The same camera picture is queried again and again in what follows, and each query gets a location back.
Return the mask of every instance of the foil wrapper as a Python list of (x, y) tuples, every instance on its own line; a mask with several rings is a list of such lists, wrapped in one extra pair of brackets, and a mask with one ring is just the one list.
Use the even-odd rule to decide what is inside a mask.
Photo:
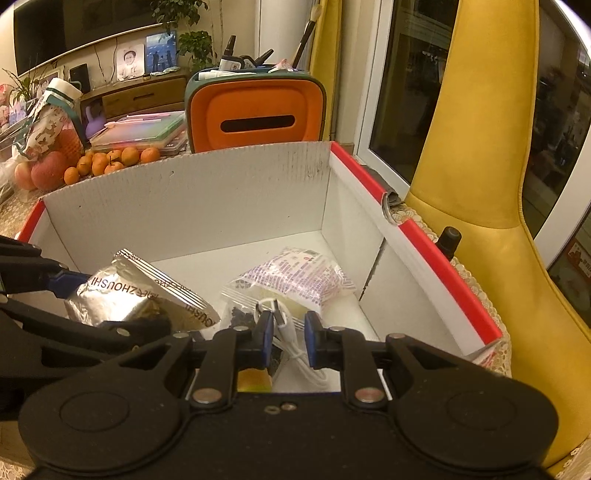
[(71, 320), (91, 326), (103, 322), (167, 319), (172, 332), (197, 332), (220, 321), (199, 295), (124, 249), (66, 300)]

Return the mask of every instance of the purple object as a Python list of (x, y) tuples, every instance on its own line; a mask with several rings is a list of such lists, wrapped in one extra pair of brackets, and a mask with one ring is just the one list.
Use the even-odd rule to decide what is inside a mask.
[(86, 126), (86, 136), (88, 138), (94, 137), (98, 132), (104, 129), (107, 120), (105, 114), (101, 112), (96, 118), (92, 118), (91, 106), (86, 107), (86, 117), (88, 119), (88, 125)]

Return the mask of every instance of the white door frame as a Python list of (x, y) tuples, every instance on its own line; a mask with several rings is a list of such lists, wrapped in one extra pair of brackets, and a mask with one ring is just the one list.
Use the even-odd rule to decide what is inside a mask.
[(374, 23), (369, 40), (369, 61), (366, 65), (362, 102), (355, 129), (355, 155), (361, 162), (377, 171), (403, 199), (410, 185), (369, 148), (384, 75), (394, 4), (395, 0), (376, 0), (375, 2)]
[[(553, 0), (587, 48), (591, 57), (591, 29), (567, 7), (562, 0)], [(401, 198), (405, 198), (410, 185), (369, 148), (377, 112), (379, 93), (384, 75), (389, 32), (395, 0), (376, 0), (372, 32), (369, 42), (362, 101), (355, 130), (355, 155), (376, 170)], [(546, 268), (561, 254), (576, 233), (591, 206), (591, 131), (587, 135), (562, 194), (552, 208), (543, 227), (535, 237), (535, 244)]]

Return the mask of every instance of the television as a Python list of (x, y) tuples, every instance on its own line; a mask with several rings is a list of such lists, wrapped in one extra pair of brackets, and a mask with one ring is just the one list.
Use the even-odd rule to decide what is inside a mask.
[(64, 53), (157, 22), (151, 0), (28, 0), (14, 10), (19, 75)]

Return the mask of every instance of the orange panel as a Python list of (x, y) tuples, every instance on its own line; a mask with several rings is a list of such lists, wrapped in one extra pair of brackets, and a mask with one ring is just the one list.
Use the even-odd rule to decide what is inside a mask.
[[(246, 145), (315, 141), (322, 133), (324, 96), (314, 82), (257, 79), (220, 82), (199, 89), (191, 100), (191, 134), (195, 152)], [(280, 128), (222, 131), (222, 122), (293, 116)]]

